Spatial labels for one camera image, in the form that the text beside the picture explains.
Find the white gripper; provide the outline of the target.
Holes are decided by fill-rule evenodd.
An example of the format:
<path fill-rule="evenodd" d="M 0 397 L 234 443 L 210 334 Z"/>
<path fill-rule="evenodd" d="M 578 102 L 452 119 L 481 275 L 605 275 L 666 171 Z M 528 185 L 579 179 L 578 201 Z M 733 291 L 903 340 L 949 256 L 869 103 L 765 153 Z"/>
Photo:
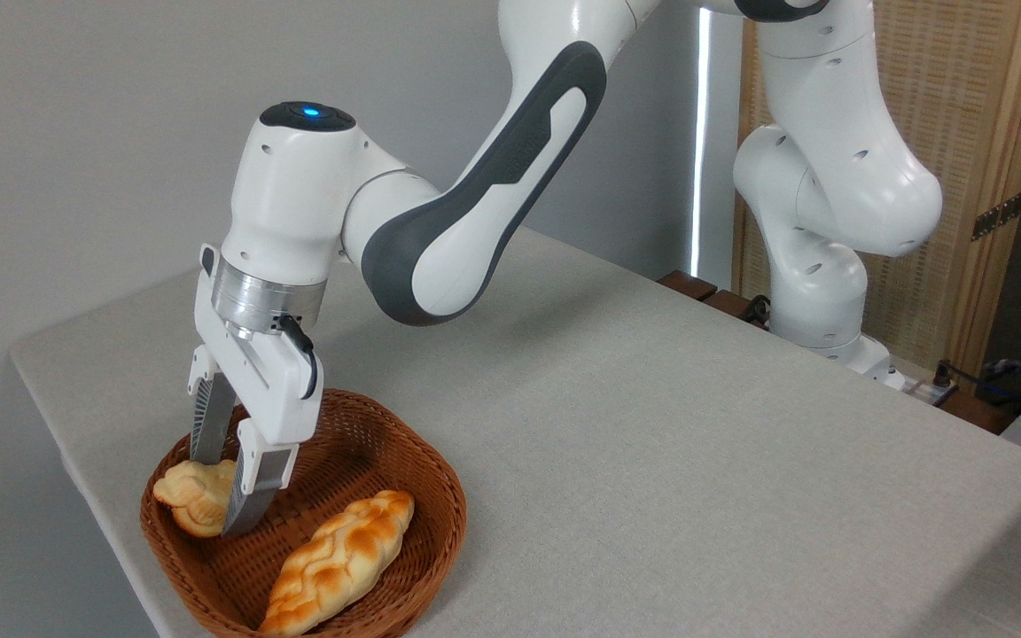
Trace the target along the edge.
<path fill-rule="evenodd" d="M 323 367 L 296 318 L 277 316 L 273 334 L 239 338 L 216 314 L 211 291 L 211 276 L 199 271 L 194 318 L 202 343 L 188 376 L 194 400 L 190 459 L 205 465 L 222 460 L 236 396 L 250 413 L 238 426 L 238 467 L 222 529 L 226 537 L 250 532 L 278 490 L 287 488 L 300 443 L 315 433 Z"/>

